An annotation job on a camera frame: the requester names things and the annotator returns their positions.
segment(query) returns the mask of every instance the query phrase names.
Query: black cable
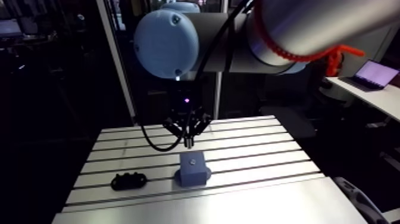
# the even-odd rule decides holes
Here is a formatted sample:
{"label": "black cable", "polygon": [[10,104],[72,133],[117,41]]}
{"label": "black cable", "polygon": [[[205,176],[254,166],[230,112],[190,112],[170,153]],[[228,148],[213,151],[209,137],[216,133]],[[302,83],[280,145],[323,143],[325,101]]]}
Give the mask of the black cable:
{"label": "black cable", "polygon": [[252,2],[250,2],[250,4],[243,10],[242,13],[244,14],[248,13],[254,7],[255,1],[257,0],[253,0]]}
{"label": "black cable", "polygon": [[207,51],[204,54],[203,60],[200,63],[199,69],[197,70],[195,82],[197,80],[199,80],[201,75],[203,74],[203,71],[204,71],[204,68],[205,68],[205,65],[206,65],[208,59],[210,58],[211,54],[213,53],[213,50],[216,48],[218,42],[220,41],[220,39],[224,35],[225,31],[228,29],[229,25],[231,23],[233,23],[233,20],[236,18],[236,16],[238,16],[238,14],[242,11],[242,9],[246,7],[246,4],[249,1],[250,0],[241,1],[239,3],[239,5],[237,5],[235,10],[233,10],[233,12],[229,15],[229,17],[225,21],[225,23],[221,26],[220,30],[218,31],[218,33],[216,34],[216,36],[214,37],[214,39],[212,40],[211,44],[209,45]]}
{"label": "black cable", "polygon": [[[236,18],[236,16],[238,16],[238,14],[242,11],[242,9],[244,9],[246,7],[246,4],[249,2],[250,0],[243,0],[239,3],[239,5],[237,5],[237,7],[235,8],[235,10],[233,10],[233,12],[228,16],[228,19],[224,22],[224,24],[221,26],[220,30],[218,31],[218,33],[216,34],[216,36],[214,37],[214,39],[212,40],[211,44],[209,45],[207,51],[205,52],[203,59],[201,60],[199,69],[197,69],[197,73],[196,73],[196,78],[194,80],[194,82],[198,82],[198,80],[200,80],[200,77],[203,74],[205,65],[207,64],[208,59],[210,58],[211,54],[213,53],[213,50],[216,48],[218,42],[220,41],[220,39],[222,38],[222,36],[224,35],[225,31],[228,29],[228,27],[233,23],[234,19]],[[176,141],[170,145],[167,148],[160,148],[156,145],[153,144],[153,142],[151,142],[151,140],[149,139],[149,136],[146,133],[146,129],[143,126],[143,122],[140,123],[140,128],[142,129],[143,135],[145,136],[145,139],[147,141],[147,143],[155,150],[160,151],[160,152],[167,152],[172,150],[173,148],[175,148],[180,140],[182,140],[182,138],[185,136],[186,134],[186,129],[189,126],[189,122],[190,122],[190,118],[192,116],[192,112],[193,112],[193,104],[190,106],[190,111],[189,111],[189,115],[187,115],[187,120],[186,120],[186,124],[184,127],[182,127],[182,135],[179,136]]]}

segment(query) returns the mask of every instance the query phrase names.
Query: laptop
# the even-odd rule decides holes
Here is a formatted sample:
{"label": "laptop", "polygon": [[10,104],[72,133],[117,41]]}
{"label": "laptop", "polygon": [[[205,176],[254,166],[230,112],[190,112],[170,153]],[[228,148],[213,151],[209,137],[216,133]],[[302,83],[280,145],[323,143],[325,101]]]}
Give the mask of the laptop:
{"label": "laptop", "polygon": [[378,91],[389,84],[399,70],[368,60],[352,77],[339,79],[366,92]]}

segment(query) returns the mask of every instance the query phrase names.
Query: white desk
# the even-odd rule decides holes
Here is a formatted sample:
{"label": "white desk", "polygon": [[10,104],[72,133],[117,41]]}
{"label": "white desk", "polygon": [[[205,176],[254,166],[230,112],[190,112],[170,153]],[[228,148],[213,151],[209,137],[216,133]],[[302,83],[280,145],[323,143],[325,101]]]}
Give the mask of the white desk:
{"label": "white desk", "polygon": [[[146,127],[163,147],[175,140]],[[205,186],[172,180],[179,152],[203,151],[212,171]],[[141,189],[113,191],[116,173],[139,172]],[[213,121],[167,153],[149,147],[139,127],[103,130],[53,224],[366,223],[335,183],[274,116]]]}
{"label": "white desk", "polygon": [[400,88],[388,85],[381,91],[364,92],[337,77],[327,80],[400,122]]}

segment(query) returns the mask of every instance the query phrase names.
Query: orange cable holder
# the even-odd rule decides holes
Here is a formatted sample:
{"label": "orange cable holder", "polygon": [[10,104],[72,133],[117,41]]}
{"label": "orange cable holder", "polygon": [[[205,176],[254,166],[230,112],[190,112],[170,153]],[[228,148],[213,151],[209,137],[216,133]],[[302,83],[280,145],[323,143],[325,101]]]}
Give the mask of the orange cable holder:
{"label": "orange cable holder", "polygon": [[255,23],[255,30],[261,36],[263,42],[277,55],[280,57],[296,61],[296,62],[308,62],[308,61],[315,61],[321,59],[325,56],[328,56],[328,68],[326,70],[326,76],[337,76],[338,74],[338,66],[340,64],[340,60],[342,58],[342,52],[347,52],[350,54],[354,54],[359,57],[363,57],[365,55],[364,51],[353,48],[347,45],[337,45],[331,48],[326,49],[323,52],[319,52],[312,55],[295,55],[290,52],[285,51],[278,44],[272,40],[271,36],[264,28],[263,24],[263,12],[262,12],[262,0],[255,0],[256,3],[254,5],[254,23]]}

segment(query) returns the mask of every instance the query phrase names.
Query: black chair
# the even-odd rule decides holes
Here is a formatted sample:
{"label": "black chair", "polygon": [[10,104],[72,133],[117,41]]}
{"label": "black chair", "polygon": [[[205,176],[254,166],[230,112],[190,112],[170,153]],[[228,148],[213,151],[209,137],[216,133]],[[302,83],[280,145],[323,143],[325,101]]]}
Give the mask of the black chair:
{"label": "black chair", "polygon": [[318,121],[327,114],[338,115],[344,103],[319,91],[324,76],[321,61],[296,74],[266,76],[263,88],[258,90],[259,113],[274,115],[296,141],[305,144],[316,136]]}

